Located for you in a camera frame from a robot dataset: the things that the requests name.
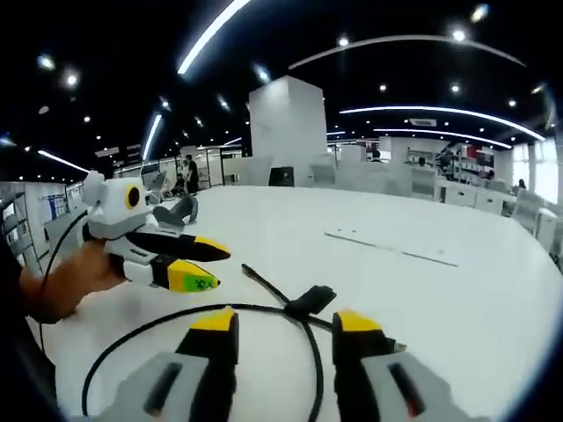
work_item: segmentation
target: person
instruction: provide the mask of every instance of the person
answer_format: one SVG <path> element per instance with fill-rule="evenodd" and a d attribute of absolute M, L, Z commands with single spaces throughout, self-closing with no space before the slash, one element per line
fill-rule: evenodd
<path fill-rule="evenodd" d="M 172 188 L 172 193 L 174 195 L 180 195 L 181 193 L 184 193 L 185 184 L 186 181 L 184 180 L 184 176 L 182 175 L 182 173 L 178 173 L 176 175 L 176 185 L 174 185 L 174 187 Z"/>
<path fill-rule="evenodd" d="M 200 176 L 197 173 L 197 164 L 192 159 L 192 156 L 186 156 L 187 160 L 187 177 L 186 189 L 188 193 L 195 194 L 198 191 Z"/>
<path fill-rule="evenodd" d="M 372 163 L 381 163 L 381 152 L 379 152 L 379 149 L 376 149 L 375 151 L 373 151 L 373 157 L 371 158 L 371 162 Z"/>
<path fill-rule="evenodd" d="M 27 403 L 33 403 L 35 407 L 18 407 L 19 418 L 40 410 L 42 420 L 63 420 L 56 408 L 55 368 L 39 349 L 26 317 L 43 324 L 54 324 L 72 315 L 90 293 L 116 287 L 125 279 L 113 272 L 109 257 L 104 253 L 104 243 L 90 241 L 63 260 L 50 273 L 43 288 L 43 277 L 22 268 L 5 237 L 0 237 L 0 297 L 3 300 L 0 371 L 4 384 L 10 385 L 8 397 L 33 398 Z"/>

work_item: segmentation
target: yellow circle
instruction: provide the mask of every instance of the yellow circle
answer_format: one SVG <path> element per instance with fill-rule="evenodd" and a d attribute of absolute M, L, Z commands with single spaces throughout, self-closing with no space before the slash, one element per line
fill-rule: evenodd
<path fill-rule="evenodd" d="M 141 193 L 139 188 L 135 185 L 130 185 L 127 188 L 127 193 L 125 194 L 125 205 L 128 209 L 133 209 L 139 204 L 141 200 Z"/>

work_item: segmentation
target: white wall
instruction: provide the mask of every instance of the white wall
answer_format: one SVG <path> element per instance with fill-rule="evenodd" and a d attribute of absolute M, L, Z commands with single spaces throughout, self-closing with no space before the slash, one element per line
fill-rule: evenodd
<path fill-rule="evenodd" d="M 64 194 L 64 185 L 58 183 L 26 183 L 27 220 L 35 251 L 40 257 L 49 250 L 44 224 L 51 221 L 51 208 L 45 198 Z"/>
<path fill-rule="evenodd" d="M 495 151 L 494 152 L 494 173 L 496 178 L 501 178 L 507 184 L 512 186 L 514 184 L 513 178 L 513 153 L 512 150 Z"/>
<path fill-rule="evenodd" d="M 326 153 L 322 90 L 285 76 L 251 92 L 250 113 L 252 155 L 293 166 L 296 186 L 306 186 L 311 162 Z"/>
<path fill-rule="evenodd" d="M 438 153 L 442 152 L 442 150 L 449 144 L 447 141 L 428 138 L 400 138 L 392 136 L 390 139 L 391 162 L 396 164 L 404 163 L 406 161 L 409 149 Z"/>

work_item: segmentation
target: wire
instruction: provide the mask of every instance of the wire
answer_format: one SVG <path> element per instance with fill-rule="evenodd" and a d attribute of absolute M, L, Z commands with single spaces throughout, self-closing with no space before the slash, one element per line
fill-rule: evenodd
<path fill-rule="evenodd" d="M 81 395 L 81 400 L 82 400 L 82 413 L 84 414 L 84 416 L 88 416 L 88 391 L 90 389 L 90 384 L 91 384 L 91 380 L 94 377 L 94 375 L 96 374 L 96 372 L 98 371 L 99 367 L 101 366 L 102 362 L 107 358 L 107 356 L 109 356 L 113 351 L 115 351 L 117 348 L 119 348 L 120 346 L 122 346 L 123 344 L 125 344 L 126 342 L 128 342 L 130 339 L 144 333 L 147 330 L 150 330 L 151 328 L 154 328 L 160 324 L 164 324 L 167 323 L 173 319 L 177 319 L 180 317 L 185 317 L 187 315 L 192 315 L 192 314 L 197 314 L 200 312 L 207 312 L 210 310 L 219 310 L 219 309 L 225 309 L 226 307 L 232 307 L 233 309 L 239 309 L 239 310 L 254 310 L 254 311 L 258 311 L 258 312 L 266 312 L 266 313 L 273 313 L 273 314 L 279 314 L 279 315 L 285 315 L 283 312 L 283 309 L 279 309 L 279 308 L 273 308 L 270 306 L 262 306 L 262 305 L 251 305 L 251 304 L 246 304 L 246 303 L 223 303 L 223 304 L 217 304 L 217 305 L 206 305 L 206 306 L 200 306 L 197 308 L 192 308 L 192 309 L 184 309 L 178 312 L 174 312 L 173 314 L 170 315 L 166 315 L 166 316 L 162 316 L 159 319 L 156 319 L 154 321 L 151 321 L 150 323 L 146 323 L 145 325 L 141 325 L 139 328 L 132 330 L 131 332 L 129 332 L 128 334 L 126 334 L 125 336 L 117 339 L 116 341 L 114 341 L 109 347 L 106 348 L 106 350 L 104 350 L 100 356 L 94 361 L 94 363 L 92 364 L 90 370 L 88 371 L 88 374 L 86 375 L 86 378 L 84 379 L 84 386 L 82 387 L 82 395 Z M 311 323 L 311 324 L 315 324 L 316 326 L 323 328 L 325 330 L 330 331 L 332 325 L 330 323 L 328 323 L 327 321 L 323 321 L 321 319 L 318 319 L 314 316 L 308 316 L 307 317 L 307 322 Z M 320 360 L 320 353 L 318 352 L 318 347 L 316 346 L 317 349 L 317 354 L 318 355 L 318 359 Z"/>
<path fill-rule="evenodd" d="M 51 259 L 49 260 L 47 270 L 46 270 L 45 275 L 43 277 L 43 281 L 41 282 L 40 291 L 39 291 L 39 294 L 38 294 L 39 298 L 43 295 L 45 288 L 47 287 L 48 276 L 49 276 L 49 273 L 51 271 L 51 266 L 53 265 L 53 262 L 55 261 L 56 254 L 61 249 L 62 242 L 69 235 L 70 231 L 74 228 L 74 226 L 76 226 L 78 224 L 78 222 L 82 218 L 84 218 L 86 215 L 87 215 L 87 212 L 84 211 L 81 215 L 79 215 L 69 225 L 68 228 L 66 228 L 64 233 L 62 233 L 61 238 L 59 239 L 55 249 L 53 250 L 53 255 L 51 256 Z M 287 305 L 290 302 L 289 298 L 284 293 L 282 293 L 281 290 L 279 290 L 272 283 L 270 283 L 269 281 L 264 279 L 261 275 L 256 273 L 256 271 L 254 271 L 250 266 L 248 266 L 246 264 L 242 264 L 242 267 L 243 267 L 243 272 L 247 276 L 249 276 L 253 280 L 257 281 L 262 287 L 264 287 L 270 293 L 272 293 L 274 296 L 276 296 L 283 304 Z M 88 371 L 88 374 L 86 375 L 86 378 L 84 379 L 84 386 L 83 386 L 83 389 L 82 389 L 81 401 L 82 401 L 82 412 L 83 412 L 83 414 L 86 417 L 88 416 L 88 390 L 90 388 L 91 380 L 92 380 L 93 376 L 96 374 L 96 371 L 99 369 L 102 362 L 115 349 L 117 349 L 118 347 L 123 345 L 125 342 L 129 341 L 130 339 L 138 336 L 142 332 L 145 332 L 145 331 L 147 331 L 151 328 L 154 328 L 157 325 L 166 323 L 166 322 L 171 321 L 171 320 L 176 319 L 176 318 L 180 318 L 182 316 L 184 317 L 186 315 L 192 315 L 192 314 L 199 313 L 199 312 L 224 309 L 225 307 L 228 307 L 228 306 L 232 307 L 233 309 L 269 312 L 269 313 L 281 314 L 281 315 L 284 315 L 286 317 L 291 317 L 291 316 L 287 315 L 287 313 L 285 312 L 284 309 L 272 308 L 272 307 L 269 307 L 269 306 L 261 306 L 261 305 L 251 305 L 251 304 L 245 304 L 245 303 L 227 303 L 227 304 L 208 305 L 208 306 L 201 306 L 201 307 L 198 307 L 198 308 L 181 310 L 180 312 L 176 312 L 176 313 L 170 314 L 168 316 L 163 316 L 163 317 L 161 317 L 161 318 L 159 318 L 155 321 L 152 321 L 151 323 L 147 323 L 145 325 L 142 325 L 141 327 L 137 328 L 136 330 L 131 331 L 130 333 L 123 336 L 122 338 L 119 338 L 118 340 L 113 342 L 108 348 L 106 348 L 106 350 L 104 350 L 101 353 L 101 355 L 92 364 L 90 370 Z M 309 422 L 315 422 L 318 418 L 318 414 L 320 413 L 320 406 L 321 406 L 322 401 L 323 401 L 324 388 L 325 388 L 325 375 L 324 375 L 324 372 L 323 372 L 323 364 L 322 364 L 322 359 L 321 359 L 321 356 L 320 356 L 320 351 L 318 350 L 317 340 L 315 339 L 315 336 L 313 335 L 310 324 L 315 324 L 315 325 L 319 326 L 320 328 L 323 328 L 323 329 L 328 330 L 328 331 L 330 331 L 332 329 L 332 325 L 330 323 L 328 323 L 327 321 L 323 321 L 323 320 L 316 318 L 314 316 L 307 316 L 306 319 L 299 320 L 299 323 L 303 326 L 303 330 L 305 332 L 305 335 L 307 336 L 307 339 L 309 340 L 309 343 L 311 344 L 311 350 L 313 352 L 313 360 L 314 360 L 314 364 L 315 364 L 315 373 L 316 373 L 315 399 L 313 401 L 313 405 L 311 407 L 311 412 L 310 412 L 309 418 L 308 418 Z M 43 340 L 43 324 L 41 324 L 41 323 L 39 324 L 39 332 L 40 332 L 41 351 L 45 354 L 45 344 L 44 344 L 44 340 Z"/>
<path fill-rule="evenodd" d="M 64 230 L 64 233 L 62 233 L 61 238 L 59 239 L 55 248 L 53 249 L 53 255 L 51 255 L 51 259 L 49 260 L 49 263 L 47 265 L 47 270 L 45 271 L 45 275 L 43 276 L 43 281 L 41 282 L 41 285 L 39 287 L 39 293 L 37 294 L 37 300 L 39 300 L 43 296 L 43 293 L 45 292 L 45 289 L 47 288 L 47 281 L 48 281 L 48 278 L 49 278 L 49 273 L 51 272 L 51 266 L 53 266 L 53 262 L 55 262 L 56 254 L 59 252 L 59 249 L 61 249 L 62 242 L 69 235 L 70 231 L 74 228 L 74 226 L 76 226 L 81 219 L 86 217 L 87 214 L 88 214 L 87 211 L 84 211 L 81 215 L 79 215 L 77 218 L 75 218 L 74 221 L 69 225 L 69 227 L 67 227 L 67 229 Z M 40 337 L 40 342 L 41 342 L 41 351 L 43 352 L 43 354 L 45 354 L 45 343 L 43 341 L 43 324 L 42 323 L 39 323 L 39 337 Z"/>
<path fill-rule="evenodd" d="M 242 264 L 243 273 L 247 276 L 256 280 L 262 287 L 266 290 L 269 290 L 274 296 L 277 296 L 278 299 L 283 302 L 284 305 L 287 305 L 290 300 L 289 298 L 281 292 L 279 288 L 274 286 L 256 271 L 254 271 L 250 266 L 247 264 Z M 318 418 L 318 414 L 320 412 L 320 405 L 323 402 L 323 395 L 325 394 L 325 374 L 323 372 L 323 362 L 320 357 L 320 351 L 318 350 L 317 340 L 315 340 L 315 336 L 313 335 L 313 331 L 311 326 L 306 321 L 299 321 L 303 326 L 303 330 L 305 331 L 305 335 L 311 344 L 311 350 L 313 351 L 313 360 L 315 362 L 315 373 L 316 373 L 316 382 L 315 382 L 315 400 L 313 401 L 313 406 L 311 408 L 311 412 L 309 414 L 309 422 L 314 422 Z"/>

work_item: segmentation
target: table surface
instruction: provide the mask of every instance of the table surface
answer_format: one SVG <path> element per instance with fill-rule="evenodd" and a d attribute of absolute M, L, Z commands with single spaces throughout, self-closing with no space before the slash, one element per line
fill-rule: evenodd
<path fill-rule="evenodd" d="M 117 338 L 174 311 L 211 303 L 279 306 L 240 266 L 252 266 L 288 297 L 315 284 L 336 299 L 320 314 L 354 309 L 446 380 L 470 416 L 502 418 L 527 393 L 549 356 L 561 317 L 563 280 L 514 220 L 467 207 L 333 189 L 217 187 L 198 195 L 198 222 L 185 232 L 227 245 L 232 257 L 202 264 L 222 285 L 198 295 L 126 283 L 90 295 L 78 312 L 46 327 L 57 396 L 81 414 L 84 378 Z M 382 248 L 326 236 L 341 230 Z M 400 251 L 438 254 L 456 266 Z M 89 409 L 114 399 L 118 383 L 154 354 L 173 351 L 196 316 L 158 326 L 112 353 L 93 379 Z M 306 420 L 314 397 L 311 350 L 279 316 L 240 313 L 238 389 L 231 421 Z M 339 421 L 331 336 L 315 330 L 325 369 L 319 420 Z"/>

